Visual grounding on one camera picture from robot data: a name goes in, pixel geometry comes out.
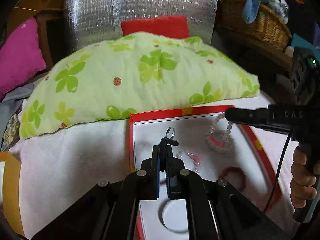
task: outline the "red pillow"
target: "red pillow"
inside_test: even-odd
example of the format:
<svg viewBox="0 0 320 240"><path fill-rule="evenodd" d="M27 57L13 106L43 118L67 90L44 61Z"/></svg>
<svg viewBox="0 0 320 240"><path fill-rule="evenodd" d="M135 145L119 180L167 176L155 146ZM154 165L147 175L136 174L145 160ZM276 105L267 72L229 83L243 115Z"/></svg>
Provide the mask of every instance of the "red pillow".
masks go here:
<svg viewBox="0 0 320 240"><path fill-rule="evenodd" d="M146 32L175 39L185 39L189 37L187 18L185 16L128 20L121 23L121 28L123 36L136 32Z"/></svg>

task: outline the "green flower print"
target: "green flower print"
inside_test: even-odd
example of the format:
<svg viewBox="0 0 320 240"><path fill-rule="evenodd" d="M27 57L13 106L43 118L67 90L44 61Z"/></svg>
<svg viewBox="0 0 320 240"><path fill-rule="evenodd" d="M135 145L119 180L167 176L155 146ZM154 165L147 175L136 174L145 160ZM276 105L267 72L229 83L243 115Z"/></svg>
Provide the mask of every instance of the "green flower print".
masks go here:
<svg viewBox="0 0 320 240"><path fill-rule="evenodd" d="M217 50L217 53L220 57L224 58L226 61L232 63L233 60L231 58L229 58L227 55L223 54L221 51Z"/></svg>
<svg viewBox="0 0 320 240"><path fill-rule="evenodd" d="M218 101L222 98L222 91L221 89L217 89L213 95L209 95L211 91L211 83L208 81L202 90L202 95L200 94L193 94L189 98L189 103L191 105L199 105L199 104L206 104L211 103L213 101Z"/></svg>
<svg viewBox="0 0 320 240"><path fill-rule="evenodd" d="M180 47L180 46L181 46L180 44L174 43L174 42L171 41L171 40L168 40L168 41L160 41L160 40L154 39L153 42L156 43L155 47L156 47L157 45L176 46L176 47Z"/></svg>
<svg viewBox="0 0 320 240"><path fill-rule="evenodd" d="M124 36L123 39L127 41L127 40L132 40L134 37L135 37L134 35L127 35L127 36Z"/></svg>
<svg viewBox="0 0 320 240"><path fill-rule="evenodd" d="M122 44L111 44L110 47L113 48L113 50L116 51L116 52L120 52L120 51L124 51L124 50L132 51L132 49L129 48L129 45L126 44L126 43L122 43Z"/></svg>
<svg viewBox="0 0 320 240"><path fill-rule="evenodd" d="M119 119L127 119L130 117L130 114L136 114L137 111L133 108L128 108L122 114L120 110L115 106L107 106L107 116L109 118L97 118L96 121L109 121L109 120L119 120Z"/></svg>
<svg viewBox="0 0 320 240"><path fill-rule="evenodd" d="M189 37L189 38L186 38L186 39L184 40L184 42L191 43L191 44L193 44L193 43L198 43L198 44L200 44L201 38L199 38L199 37L197 37L197 36Z"/></svg>
<svg viewBox="0 0 320 240"><path fill-rule="evenodd" d="M21 119L21 136L22 138L28 135L35 136L35 128L38 129L41 123L40 115L44 113L44 105L39 106L38 100L33 102L33 105L24 112Z"/></svg>
<svg viewBox="0 0 320 240"><path fill-rule="evenodd" d="M217 57L216 54L214 54L213 52L208 51L208 50L197 51L196 54L199 54L199 56L201 56L201 57L208 57L208 56Z"/></svg>
<svg viewBox="0 0 320 240"><path fill-rule="evenodd" d="M239 71L238 73L239 78L242 79L242 84L248 87L248 90L244 91L241 95L242 98L246 98L249 96L255 96L259 87L257 85L252 86L251 81L248 78L248 74L245 71Z"/></svg>
<svg viewBox="0 0 320 240"><path fill-rule="evenodd" d="M152 77L155 80L162 80L161 68L172 71L177 67L177 62L170 58L173 58L173 55L162 52L161 49L151 51L150 57L143 55L138 66L140 81L147 83Z"/></svg>
<svg viewBox="0 0 320 240"><path fill-rule="evenodd" d="M69 117L73 117L75 110L73 108L66 109L66 103L60 102L58 105L59 112L54 112L53 116L58 121L61 121L61 127L68 127L71 124Z"/></svg>
<svg viewBox="0 0 320 240"><path fill-rule="evenodd" d="M90 56L91 55L83 54L80 59L76 59L71 62L71 68L62 70L56 76L55 81L59 81L56 86L57 93L61 92L65 86L67 86L67 91L69 93L75 93L77 91L78 79L74 75L80 73L83 70L85 66L85 60L87 60Z"/></svg>

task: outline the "wicker basket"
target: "wicker basket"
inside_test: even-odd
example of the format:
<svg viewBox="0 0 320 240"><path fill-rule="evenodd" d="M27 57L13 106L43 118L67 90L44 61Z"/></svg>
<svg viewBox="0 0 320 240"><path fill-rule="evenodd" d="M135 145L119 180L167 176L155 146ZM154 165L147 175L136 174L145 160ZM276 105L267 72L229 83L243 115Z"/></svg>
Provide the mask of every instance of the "wicker basket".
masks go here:
<svg viewBox="0 0 320 240"><path fill-rule="evenodd" d="M246 34L260 41L284 50L290 39L291 32L280 17L268 6L261 4L256 20L246 24L242 19L242 11L246 0L220 0L222 18L221 27L234 32Z"/></svg>

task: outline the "beaded bracelet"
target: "beaded bracelet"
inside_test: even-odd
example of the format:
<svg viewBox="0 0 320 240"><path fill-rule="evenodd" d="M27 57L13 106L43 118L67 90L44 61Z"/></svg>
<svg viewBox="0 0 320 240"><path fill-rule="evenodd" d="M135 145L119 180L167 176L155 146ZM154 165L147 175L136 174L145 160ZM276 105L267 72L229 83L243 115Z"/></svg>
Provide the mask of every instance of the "beaded bracelet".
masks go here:
<svg viewBox="0 0 320 240"><path fill-rule="evenodd" d="M210 133L207 136L208 143L211 148L214 150L231 150L231 147L233 144L231 143L230 133L232 129L232 122L228 122L227 129L224 133L222 133L220 130L217 130L217 124L218 122L224 118L224 113L219 114L212 122ZM217 140L217 137L223 135L222 141Z"/></svg>
<svg viewBox="0 0 320 240"><path fill-rule="evenodd" d="M193 161L193 171L199 173L199 168L201 165L201 158L193 153L184 152L184 151L180 151L176 154L177 158L179 158L179 159L181 159L183 155L188 156Z"/></svg>
<svg viewBox="0 0 320 240"><path fill-rule="evenodd" d="M247 183L246 183L247 176L245 175L244 171L241 168L233 167L233 166L227 167L222 171L222 173L219 176L219 179L224 179L230 173L234 173L239 176L239 178L241 179L241 185L238 188L238 191L240 191L241 193L244 192L244 190L247 187Z"/></svg>

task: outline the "ladybug print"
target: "ladybug print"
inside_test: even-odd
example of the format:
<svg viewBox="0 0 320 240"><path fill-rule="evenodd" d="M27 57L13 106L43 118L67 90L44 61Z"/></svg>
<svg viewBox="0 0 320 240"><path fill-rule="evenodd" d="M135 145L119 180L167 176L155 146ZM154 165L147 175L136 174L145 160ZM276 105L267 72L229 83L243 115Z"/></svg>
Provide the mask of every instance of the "ladybug print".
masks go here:
<svg viewBox="0 0 320 240"><path fill-rule="evenodd" d="M113 80L113 84L117 87L120 86L121 84L121 78L117 78L115 77L115 79Z"/></svg>

